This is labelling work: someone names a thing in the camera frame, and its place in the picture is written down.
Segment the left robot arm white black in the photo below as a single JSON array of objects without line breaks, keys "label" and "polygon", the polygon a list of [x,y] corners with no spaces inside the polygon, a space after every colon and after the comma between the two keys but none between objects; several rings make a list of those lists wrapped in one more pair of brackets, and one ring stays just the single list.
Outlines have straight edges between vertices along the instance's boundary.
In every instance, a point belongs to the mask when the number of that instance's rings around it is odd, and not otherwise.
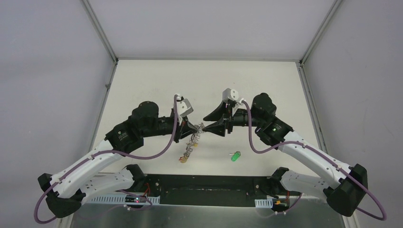
[{"label": "left robot arm white black", "polygon": [[166,152],[172,143],[197,133],[188,120],[192,112],[189,100],[179,95],[175,95],[168,117],[159,116],[156,103],[140,103],[127,120],[116,125],[81,159],[59,173],[40,175],[38,183],[43,190],[40,201],[46,202],[55,218],[64,218],[96,196],[128,189],[140,192],[145,186],[145,176],[136,164],[103,177],[98,177],[98,173],[124,157],[133,158],[133,152],[144,145],[145,138],[169,135],[163,149]]}]

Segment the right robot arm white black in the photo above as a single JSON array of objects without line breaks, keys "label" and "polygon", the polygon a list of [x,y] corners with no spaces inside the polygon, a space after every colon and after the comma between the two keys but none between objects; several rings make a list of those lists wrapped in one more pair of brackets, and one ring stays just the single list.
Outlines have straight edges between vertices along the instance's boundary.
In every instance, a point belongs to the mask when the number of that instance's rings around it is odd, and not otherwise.
[{"label": "right robot arm white black", "polygon": [[247,127],[270,149],[279,150],[298,160],[315,175],[309,176],[280,167],[268,178],[271,195],[295,191],[326,202],[337,213],[349,217],[358,208],[368,187],[367,171],[357,164],[351,166],[316,149],[293,128],[276,117],[276,106],[266,93],[245,104],[236,91],[224,95],[221,104],[204,117],[210,122],[205,132],[219,136],[231,133],[235,126]]}]

